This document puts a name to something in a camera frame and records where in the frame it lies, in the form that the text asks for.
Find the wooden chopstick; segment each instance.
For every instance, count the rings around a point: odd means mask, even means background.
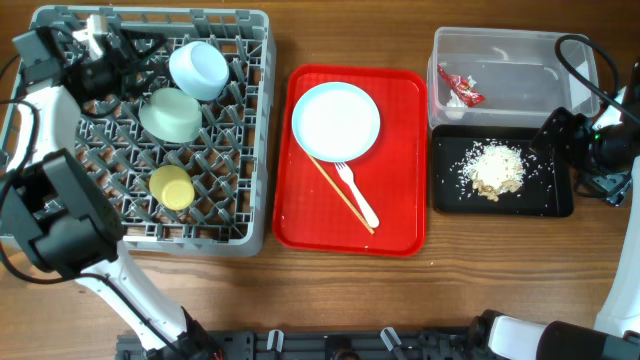
[[[349,201],[349,199],[344,195],[344,193],[342,193],[342,191],[340,190],[340,188],[338,187],[338,185],[336,185],[336,183],[333,182],[333,180],[331,179],[331,177],[329,176],[329,174],[327,174],[326,171],[324,171],[324,169],[322,168],[322,166],[320,166],[320,164],[318,164],[318,162],[316,161],[316,159],[309,155],[309,153],[306,153],[307,156],[309,157],[309,159],[311,159],[311,162],[318,168],[318,170],[320,171],[320,173],[322,175],[324,175],[324,178],[327,179],[327,181],[329,182],[329,184],[331,184],[331,186],[333,186],[333,189],[338,193],[338,195],[340,195],[340,197],[342,198],[342,200],[345,202],[345,204],[347,204],[347,206],[349,207],[349,209],[351,209],[351,211],[353,211],[353,213],[358,217],[358,219],[360,220],[360,222],[362,223],[362,225],[364,225],[364,227],[367,228],[367,230],[369,230],[369,232],[373,235],[373,228],[371,226],[369,226],[369,223],[367,223],[367,220],[365,220],[362,215],[360,215],[360,212],[358,211],[358,209],[356,209],[353,204],[351,203],[351,201]]]

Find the wooden table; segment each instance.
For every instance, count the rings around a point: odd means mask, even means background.
[[[425,76],[438,27],[548,30],[588,35],[616,59],[626,83],[638,55],[633,34],[640,31],[637,1],[112,1],[251,8],[269,14],[278,52],[270,203],[284,84],[302,64],[402,68]],[[27,28],[33,11],[45,1],[1,3],[4,63],[15,53],[10,39]],[[601,84],[608,89],[611,81],[603,65],[598,62]],[[4,98],[14,72],[0,87]],[[254,258],[139,254],[136,260],[158,287],[212,330],[417,329],[464,325],[488,308],[533,321],[592,326],[617,268],[628,217],[628,208],[582,198],[566,219],[453,216],[431,210],[427,243],[409,259],[293,251],[269,230],[264,249]],[[11,258],[28,268],[21,254]],[[108,305],[78,285],[29,285],[4,270],[0,314],[3,359],[111,359],[116,336],[128,331]]]

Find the red wrapper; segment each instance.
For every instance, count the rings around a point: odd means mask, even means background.
[[[453,92],[456,93],[460,100],[467,104],[468,107],[478,105],[485,100],[484,96],[475,92],[473,88],[469,86],[467,79],[463,78],[462,76],[449,75],[444,72],[444,69],[440,65],[438,65],[438,74],[442,76],[444,81],[446,81],[447,84],[451,86]]]

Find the fork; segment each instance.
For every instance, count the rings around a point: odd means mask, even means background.
[[[351,189],[353,196],[356,198],[356,202],[360,207],[360,211],[362,211],[362,216],[364,216],[364,219],[367,220],[369,226],[371,226],[372,228],[377,228],[380,225],[380,220],[378,220],[376,213],[373,212],[373,209],[371,208],[367,200],[364,199],[364,196],[362,196],[362,193],[360,193],[360,190],[358,190],[353,176],[353,171],[351,171],[351,168],[349,168],[349,166],[345,163],[340,162],[336,163],[335,165],[336,170],[338,170],[338,175],[340,175],[340,178],[342,179],[342,181],[344,181],[345,184],[349,185],[349,189]]]

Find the white plate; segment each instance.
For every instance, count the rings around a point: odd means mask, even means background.
[[[302,95],[292,116],[293,136],[311,156],[329,162],[364,154],[380,131],[373,99],[357,86],[329,82]]]

